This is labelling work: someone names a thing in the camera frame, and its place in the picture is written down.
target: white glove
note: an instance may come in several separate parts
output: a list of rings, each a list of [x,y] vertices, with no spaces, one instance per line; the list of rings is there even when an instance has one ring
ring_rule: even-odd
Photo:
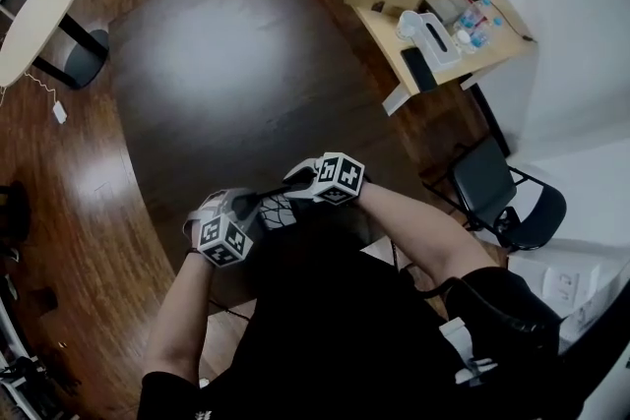
[[[234,210],[234,203],[252,196],[256,201],[256,193],[250,189],[223,189],[190,212],[183,232],[193,249],[219,268],[243,261],[253,245],[250,231],[260,202],[241,213]]]
[[[293,167],[284,177],[288,185],[308,180],[302,189],[291,188],[288,199],[312,200],[341,205],[358,197],[363,184],[365,166],[341,152],[325,152],[310,157]]]

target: black t-shirt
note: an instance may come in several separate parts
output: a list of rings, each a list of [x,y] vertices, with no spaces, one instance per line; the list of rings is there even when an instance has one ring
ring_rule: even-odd
[[[138,418],[446,418],[466,410],[454,379],[463,363],[438,329],[446,321],[392,267],[358,251],[334,254],[274,277],[231,367],[209,386],[146,375]],[[478,270],[466,281],[513,316],[555,318],[506,270]],[[447,296],[451,318],[468,311],[468,327],[466,304],[463,293]],[[484,337],[492,347],[501,336]]]

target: white object on floor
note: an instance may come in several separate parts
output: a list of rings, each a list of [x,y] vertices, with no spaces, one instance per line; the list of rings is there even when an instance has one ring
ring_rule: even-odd
[[[52,106],[52,113],[55,115],[60,125],[64,124],[66,122],[66,119],[68,119],[66,109],[63,108],[63,105],[59,100],[57,100]]]

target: chair back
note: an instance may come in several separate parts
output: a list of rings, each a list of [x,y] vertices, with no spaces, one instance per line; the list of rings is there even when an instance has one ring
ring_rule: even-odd
[[[510,168],[492,137],[456,159],[449,176],[462,205],[488,226],[516,196]]]
[[[503,231],[503,235],[519,249],[538,249],[553,238],[566,213],[567,202],[562,193],[551,186],[543,186],[530,214],[520,225]]]

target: white wall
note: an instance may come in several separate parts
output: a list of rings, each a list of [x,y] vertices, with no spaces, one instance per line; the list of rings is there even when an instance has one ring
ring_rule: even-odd
[[[624,263],[630,259],[630,3],[511,2],[539,44],[479,83],[514,153],[510,161],[567,200],[549,249]],[[524,186],[516,207],[527,212],[537,191]],[[590,397],[583,419],[630,413],[625,361]]]
[[[513,150],[628,120],[627,0],[511,0],[537,52],[480,83]]]

